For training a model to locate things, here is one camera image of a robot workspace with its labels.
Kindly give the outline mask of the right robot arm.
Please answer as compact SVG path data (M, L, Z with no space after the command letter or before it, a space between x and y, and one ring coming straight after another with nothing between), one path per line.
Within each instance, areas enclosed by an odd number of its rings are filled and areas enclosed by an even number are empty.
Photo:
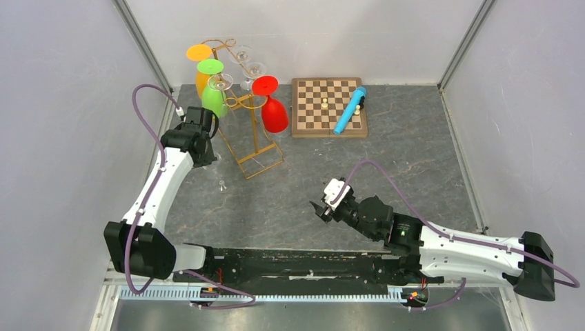
M553 260L553 251L536 232L520 237L488 237L454 231L457 241L443 237L418 218L399 214L378 197L356 201L349 192L336 207L312 204L324 222L344 222L366 238L383 243L399 257L398 270L405 282L422 277L435 281L462 279L509 283L516 294L538 301L554 301L552 267L535 260Z

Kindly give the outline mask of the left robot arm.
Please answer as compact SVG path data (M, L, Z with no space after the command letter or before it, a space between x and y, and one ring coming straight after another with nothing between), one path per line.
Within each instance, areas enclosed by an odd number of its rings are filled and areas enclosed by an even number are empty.
M109 222L103 231L117 272L166 279L173 272L190 270L200 281L215 276L217 264L209 258L212 248L173 245L163 232L170 207L186 175L216 161L211 139L218 127L214 112L190 106L185 119L158 139L155 167L137 200L121 221Z

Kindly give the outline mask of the gold wire glass rack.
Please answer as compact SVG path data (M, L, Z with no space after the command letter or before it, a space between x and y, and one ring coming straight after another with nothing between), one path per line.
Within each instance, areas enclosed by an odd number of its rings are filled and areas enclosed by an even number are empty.
M227 50L227 52L228 52L228 49L230 47L238 46L238 45L237 45L237 42L235 39L226 39L225 41L222 41L220 39L208 39L208 40L205 40L202 43L200 43L199 46L203 50L202 60L201 60L201 61L203 61L205 59L219 60L219 56L217 53L220 50ZM243 69L244 65L246 63L243 63L243 64L236 63L236 64L239 67L241 67L241 69ZM271 169L271 168L279 165L280 163L284 162L284 154L281 151L281 149L279 148L279 146L273 140L268 138L268 133L265 130L264 125L260 123L260 121L257 119L256 114L255 114L255 110L260 109L262 107L262 105L266 102L266 98L263 101L263 103L256 104L254 102L254 98L256 97L256 95L252 92L252 90L251 91L243 91L241 88L240 88L240 90L242 91L242 94L240 96L236 95L230 89L228 91L226 91L226 99L224 99L224 103L229 107L229 110L228 110L228 113L226 116L228 116L228 114L230 114L233 111L238 110L240 108L245 108L245 109L249 110L250 118L251 118L252 141L253 141L254 151L245 157L239 158L237 156L236 152L234 151L231 142L226 137L224 131L220 128L220 129L218 129L218 132L220 133L222 139L226 142L226 145L227 145L229 151L231 152L232 156L235 158L235 161L237 162L240 170L242 171L244 178L250 179L250 178L252 178L258 174L261 174L262 172L265 172L268 169ZM276 149L278 151L279 155L281 156L281 159L278 162L276 162L268 167L264 167L263 169L259 170L258 172L255 172L253 174L248 174L246 172L246 170L243 167L243 164L245 162L247 162L249 160L253 160L255 157L258 157L259 155L261 155L269 150L272 150L273 148Z

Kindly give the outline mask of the red plastic wine glass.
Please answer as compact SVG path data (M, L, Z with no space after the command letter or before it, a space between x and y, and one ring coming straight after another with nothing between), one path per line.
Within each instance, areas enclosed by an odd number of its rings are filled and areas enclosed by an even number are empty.
M274 76L265 75L255 80L252 84L252 92L255 95L266 97L266 102L261 107L261 118L264 128L270 133L283 132L289 125L289 117L286 108L279 100L272 97L279 87L279 82Z

